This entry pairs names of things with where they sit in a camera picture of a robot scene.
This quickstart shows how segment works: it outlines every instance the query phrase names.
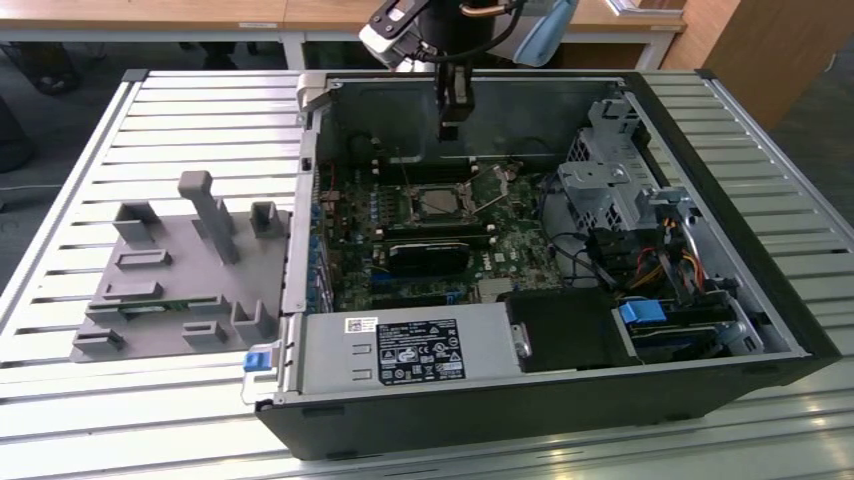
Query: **slotted aluminum platform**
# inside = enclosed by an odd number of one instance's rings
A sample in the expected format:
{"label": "slotted aluminum platform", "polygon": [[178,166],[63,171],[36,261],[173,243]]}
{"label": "slotted aluminum platform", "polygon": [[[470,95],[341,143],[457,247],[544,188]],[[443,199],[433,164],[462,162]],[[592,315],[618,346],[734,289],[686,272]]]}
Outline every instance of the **slotted aluminum platform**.
{"label": "slotted aluminum platform", "polygon": [[0,299],[0,478],[744,479],[853,468],[852,229],[716,81],[646,78],[846,355],[840,363],[698,421],[301,462],[241,401],[241,353],[67,361],[122,200],[190,213],[178,177],[206,169],[231,211],[262,198],[293,204],[297,73],[153,72],[122,84]]}

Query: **metal bracket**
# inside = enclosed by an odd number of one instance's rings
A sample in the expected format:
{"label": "metal bracket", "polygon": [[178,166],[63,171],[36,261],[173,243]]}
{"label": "metal bracket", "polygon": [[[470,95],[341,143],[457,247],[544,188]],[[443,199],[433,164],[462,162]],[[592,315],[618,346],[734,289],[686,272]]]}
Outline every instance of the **metal bracket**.
{"label": "metal bracket", "polygon": [[303,73],[297,80],[297,106],[313,112],[330,101],[326,73]]}

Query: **power supply label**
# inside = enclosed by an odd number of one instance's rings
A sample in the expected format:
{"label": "power supply label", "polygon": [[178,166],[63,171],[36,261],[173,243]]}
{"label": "power supply label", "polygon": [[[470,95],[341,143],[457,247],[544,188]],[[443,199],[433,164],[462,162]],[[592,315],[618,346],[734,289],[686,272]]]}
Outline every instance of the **power supply label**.
{"label": "power supply label", "polygon": [[377,345],[383,385],[466,378],[457,319],[381,323]]}

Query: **white sticker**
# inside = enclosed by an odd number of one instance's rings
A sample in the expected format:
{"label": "white sticker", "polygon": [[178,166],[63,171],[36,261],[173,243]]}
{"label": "white sticker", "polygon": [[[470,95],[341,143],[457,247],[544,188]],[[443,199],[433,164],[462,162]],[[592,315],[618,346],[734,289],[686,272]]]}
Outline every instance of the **white sticker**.
{"label": "white sticker", "polygon": [[278,28],[279,25],[275,23],[261,23],[261,22],[241,22],[238,24],[241,28]]}
{"label": "white sticker", "polygon": [[345,318],[345,333],[375,332],[377,320],[377,317]]}

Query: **black box component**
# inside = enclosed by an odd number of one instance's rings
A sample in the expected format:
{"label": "black box component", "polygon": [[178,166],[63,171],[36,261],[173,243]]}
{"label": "black box component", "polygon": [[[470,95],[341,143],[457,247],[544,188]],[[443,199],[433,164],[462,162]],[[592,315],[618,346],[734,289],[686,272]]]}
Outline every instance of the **black box component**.
{"label": "black box component", "polygon": [[245,350],[275,338],[290,217],[271,202],[231,215],[211,183],[209,172],[182,175],[198,218],[121,206],[72,361]]}
{"label": "black box component", "polygon": [[507,295],[507,316],[528,332],[529,357],[522,371],[589,370],[637,365],[602,289],[529,291]]}
{"label": "black box component", "polygon": [[470,249],[465,243],[397,245],[389,249],[389,270],[399,277],[463,273]]}

